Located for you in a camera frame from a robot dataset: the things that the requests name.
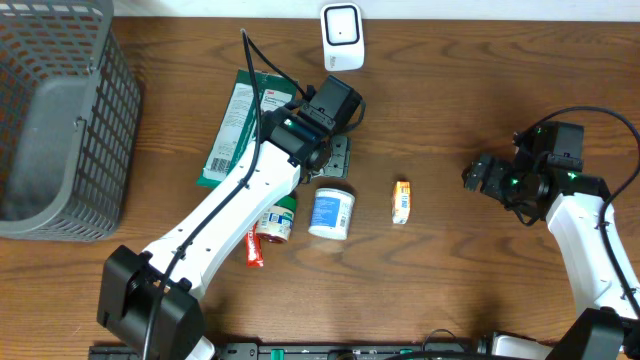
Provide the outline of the white blue-label tub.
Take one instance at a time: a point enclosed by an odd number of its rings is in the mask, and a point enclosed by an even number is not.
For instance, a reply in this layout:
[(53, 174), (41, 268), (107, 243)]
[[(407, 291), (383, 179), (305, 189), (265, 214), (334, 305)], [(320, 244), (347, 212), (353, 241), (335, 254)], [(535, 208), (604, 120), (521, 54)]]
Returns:
[(346, 240), (354, 205), (355, 197), (351, 193), (333, 188), (317, 189), (308, 232), (325, 239)]

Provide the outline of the red stick sachet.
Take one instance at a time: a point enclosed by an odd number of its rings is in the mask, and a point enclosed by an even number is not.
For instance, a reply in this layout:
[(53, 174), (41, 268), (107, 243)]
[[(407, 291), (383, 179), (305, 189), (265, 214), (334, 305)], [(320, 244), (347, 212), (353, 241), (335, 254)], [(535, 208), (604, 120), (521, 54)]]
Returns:
[(256, 225), (253, 225), (244, 237), (246, 246), (246, 260), (249, 268), (261, 268), (264, 266), (260, 239), (256, 233)]

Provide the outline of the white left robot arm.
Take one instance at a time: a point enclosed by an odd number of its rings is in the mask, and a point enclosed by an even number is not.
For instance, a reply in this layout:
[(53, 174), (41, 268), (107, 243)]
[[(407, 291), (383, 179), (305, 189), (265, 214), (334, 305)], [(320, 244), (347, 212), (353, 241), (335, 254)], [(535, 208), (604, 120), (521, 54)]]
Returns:
[(226, 257), (264, 212), (331, 157), (350, 110), (312, 105), (263, 114), (259, 134), (225, 179), (178, 225), (141, 252), (105, 261), (98, 323), (144, 359), (211, 359), (199, 304)]

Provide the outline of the orange snack packet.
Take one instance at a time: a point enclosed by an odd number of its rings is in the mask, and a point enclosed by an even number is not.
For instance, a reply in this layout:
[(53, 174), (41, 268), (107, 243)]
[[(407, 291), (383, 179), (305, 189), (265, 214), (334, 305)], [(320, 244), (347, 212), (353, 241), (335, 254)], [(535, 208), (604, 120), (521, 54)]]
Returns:
[(411, 187), (406, 181), (395, 183), (392, 197), (392, 222), (405, 224), (411, 211)]

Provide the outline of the green 3M package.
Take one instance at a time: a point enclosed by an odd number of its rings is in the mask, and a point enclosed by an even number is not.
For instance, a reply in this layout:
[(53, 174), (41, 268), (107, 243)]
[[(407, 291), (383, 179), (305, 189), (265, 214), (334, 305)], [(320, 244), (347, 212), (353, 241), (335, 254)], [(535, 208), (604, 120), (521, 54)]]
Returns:
[[(256, 81), (262, 113), (276, 110), (296, 97), (295, 86), (280, 75), (257, 72)], [(197, 185), (213, 189), (226, 178), (242, 157), (247, 145), (255, 138), (255, 122), (255, 98), (250, 74), (246, 70), (239, 70), (216, 139), (196, 181)]]

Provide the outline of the green-lid jar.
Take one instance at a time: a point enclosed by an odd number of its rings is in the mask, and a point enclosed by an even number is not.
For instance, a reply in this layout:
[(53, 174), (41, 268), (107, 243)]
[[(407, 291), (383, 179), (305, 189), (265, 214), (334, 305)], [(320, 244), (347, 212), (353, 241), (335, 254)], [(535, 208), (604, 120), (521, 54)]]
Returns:
[(289, 241), (294, 223), (297, 201), (285, 196), (272, 205), (256, 224), (256, 235), (262, 241), (282, 244)]

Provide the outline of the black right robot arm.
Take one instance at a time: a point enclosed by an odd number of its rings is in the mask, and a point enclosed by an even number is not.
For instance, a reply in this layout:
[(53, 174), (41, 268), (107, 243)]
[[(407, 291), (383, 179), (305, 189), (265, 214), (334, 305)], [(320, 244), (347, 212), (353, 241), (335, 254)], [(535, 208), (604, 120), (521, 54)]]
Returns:
[(639, 356), (639, 279), (616, 229), (603, 179), (581, 172), (573, 153), (543, 151), (503, 161), (483, 154), (462, 173), (470, 191), (497, 200), (527, 226), (544, 221), (557, 242), (577, 319), (544, 347), (500, 335), (490, 352), (521, 359), (614, 359)]

